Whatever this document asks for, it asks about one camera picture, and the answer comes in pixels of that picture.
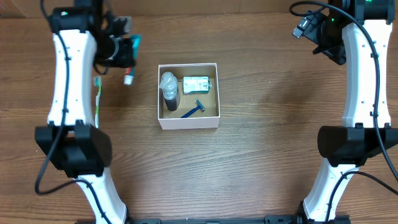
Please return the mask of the Colgate toothpaste tube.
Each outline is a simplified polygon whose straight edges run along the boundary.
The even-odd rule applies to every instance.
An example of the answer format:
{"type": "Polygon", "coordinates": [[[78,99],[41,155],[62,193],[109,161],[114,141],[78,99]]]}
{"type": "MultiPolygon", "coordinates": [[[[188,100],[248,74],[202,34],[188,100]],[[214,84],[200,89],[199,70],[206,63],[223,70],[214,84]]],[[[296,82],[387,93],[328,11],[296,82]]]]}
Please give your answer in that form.
{"type": "MultiPolygon", "coordinates": [[[[130,39],[132,40],[132,57],[134,60],[136,60],[142,37],[140,34],[136,34],[136,35],[131,35],[130,39]]],[[[132,67],[128,67],[125,70],[125,76],[124,76],[125,85],[132,85],[134,81],[134,72],[135,72],[134,65],[132,67]]]]}

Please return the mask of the dark bottle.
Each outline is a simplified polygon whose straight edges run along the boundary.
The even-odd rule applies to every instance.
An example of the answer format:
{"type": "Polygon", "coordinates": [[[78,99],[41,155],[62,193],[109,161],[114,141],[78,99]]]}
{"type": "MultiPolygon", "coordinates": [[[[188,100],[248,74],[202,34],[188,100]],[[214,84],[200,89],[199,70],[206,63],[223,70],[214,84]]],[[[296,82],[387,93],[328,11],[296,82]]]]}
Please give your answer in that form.
{"type": "Polygon", "coordinates": [[[180,103],[178,80],[171,72],[165,72],[161,76],[159,88],[169,111],[176,111],[180,103]]]}

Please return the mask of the green soap bar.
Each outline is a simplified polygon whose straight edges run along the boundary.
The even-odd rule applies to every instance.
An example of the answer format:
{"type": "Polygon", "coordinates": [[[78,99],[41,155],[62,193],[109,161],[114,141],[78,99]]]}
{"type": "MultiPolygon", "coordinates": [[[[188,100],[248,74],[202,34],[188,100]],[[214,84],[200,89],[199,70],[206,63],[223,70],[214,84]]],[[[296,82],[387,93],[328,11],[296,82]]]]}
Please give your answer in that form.
{"type": "Polygon", "coordinates": [[[182,79],[183,93],[208,93],[213,86],[209,77],[183,77],[182,79]]]}

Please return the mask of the blue disposable razor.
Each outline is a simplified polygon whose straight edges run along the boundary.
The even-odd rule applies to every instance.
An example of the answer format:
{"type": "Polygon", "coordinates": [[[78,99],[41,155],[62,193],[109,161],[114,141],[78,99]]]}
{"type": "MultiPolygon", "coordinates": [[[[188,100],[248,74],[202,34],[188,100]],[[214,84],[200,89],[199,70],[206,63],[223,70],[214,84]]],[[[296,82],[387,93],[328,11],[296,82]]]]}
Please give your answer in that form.
{"type": "Polygon", "coordinates": [[[185,113],[183,116],[181,116],[181,118],[188,118],[198,110],[205,111],[205,107],[200,102],[200,100],[195,100],[195,103],[197,104],[197,106],[191,109],[189,112],[185,113]]]}

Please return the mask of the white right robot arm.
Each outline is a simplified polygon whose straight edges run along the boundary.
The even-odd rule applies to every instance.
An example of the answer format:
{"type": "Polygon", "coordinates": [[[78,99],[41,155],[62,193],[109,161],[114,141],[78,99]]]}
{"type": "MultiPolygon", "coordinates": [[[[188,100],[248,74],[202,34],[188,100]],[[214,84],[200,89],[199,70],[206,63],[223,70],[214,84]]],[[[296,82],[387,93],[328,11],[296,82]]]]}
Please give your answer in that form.
{"type": "Polygon", "coordinates": [[[340,126],[322,126],[317,145],[323,160],[294,223],[349,223],[336,208],[350,179],[366,161],[397,144],[387,96],[387,47],[394,1],[328,1],[302,14],[294,36],[316,44],[338,65],[347,66],[346,103],[340,126]]]}

